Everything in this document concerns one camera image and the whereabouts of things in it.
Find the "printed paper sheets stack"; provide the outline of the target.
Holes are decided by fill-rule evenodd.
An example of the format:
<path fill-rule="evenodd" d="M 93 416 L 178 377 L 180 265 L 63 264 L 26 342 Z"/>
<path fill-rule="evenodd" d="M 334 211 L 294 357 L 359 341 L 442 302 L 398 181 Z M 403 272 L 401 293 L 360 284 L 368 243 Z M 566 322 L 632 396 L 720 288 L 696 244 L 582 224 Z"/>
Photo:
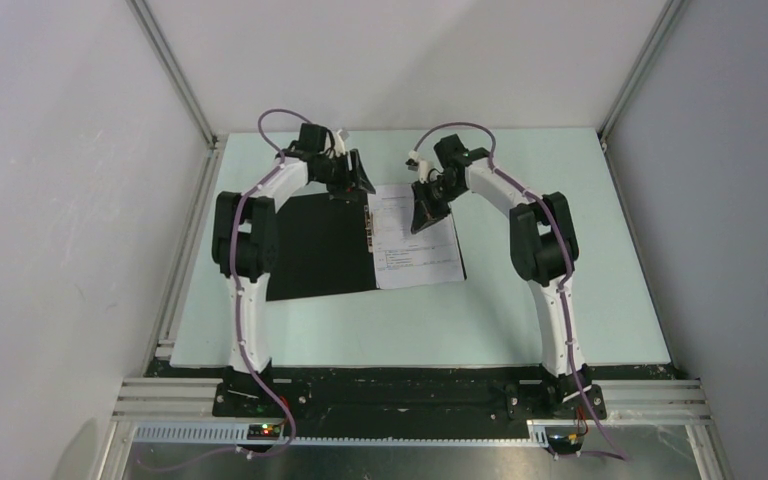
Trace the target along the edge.
<path fill-rule="evenodd" d="M 378 288 L 395 290 L 466 279 L 452 217 L 418 233 L 410 230 L 414 207 L 410 185 L 378 186 L 367 205 Z"/>

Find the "red black folder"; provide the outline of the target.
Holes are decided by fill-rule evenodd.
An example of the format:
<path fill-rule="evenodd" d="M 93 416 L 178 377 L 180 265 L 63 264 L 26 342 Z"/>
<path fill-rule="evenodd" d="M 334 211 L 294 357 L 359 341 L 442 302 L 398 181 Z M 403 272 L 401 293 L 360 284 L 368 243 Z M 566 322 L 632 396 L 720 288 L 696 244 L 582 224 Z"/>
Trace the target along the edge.
<path fill-rule="evenodd" d="M 292 197 L 282 206 L 268 300 L 382 290 L 375 280 L 367 200 L 347 202 L 319 193 Z"/>

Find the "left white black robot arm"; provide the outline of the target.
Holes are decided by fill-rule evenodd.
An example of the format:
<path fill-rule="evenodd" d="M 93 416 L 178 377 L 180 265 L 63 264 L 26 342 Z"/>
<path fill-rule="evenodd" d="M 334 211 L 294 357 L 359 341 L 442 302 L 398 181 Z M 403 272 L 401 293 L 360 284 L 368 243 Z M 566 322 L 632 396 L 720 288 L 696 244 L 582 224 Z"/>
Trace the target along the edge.
<path fill-rule="evenodd" d="M 211 257 L 234 316 L 223 384 L 250 415 L 265 415 L 276 399 L 266 303 L 376 289 L 367 224 L 374 191 L 344 133 L 305 122 L 249 191 L 217 196 Z"/>

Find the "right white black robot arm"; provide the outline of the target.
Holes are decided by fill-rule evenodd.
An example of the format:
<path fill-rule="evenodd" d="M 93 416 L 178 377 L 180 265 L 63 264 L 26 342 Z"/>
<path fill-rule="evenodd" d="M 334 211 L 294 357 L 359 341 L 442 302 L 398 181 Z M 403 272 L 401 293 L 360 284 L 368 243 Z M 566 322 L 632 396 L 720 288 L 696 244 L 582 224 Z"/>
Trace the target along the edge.
<path fill-rule="evenodd" d="M 567 198 L 534 192 L 497 166 L 493 151 L 469 150 L 456 134 L 440 139 L 434 152 L 437 166 L 417 150 L 406 161 L 418 175 L 411 185 L 411 233 L 446 219 L 452 202 L 465 193 L 482 197 L 507 218 L 510 260 L 532 293 L 539 322 L 537 409 L 556 418 L 579 418 L 591 407 L 595 388 L 576 331 L 572 286 L 579 245 Z"/>

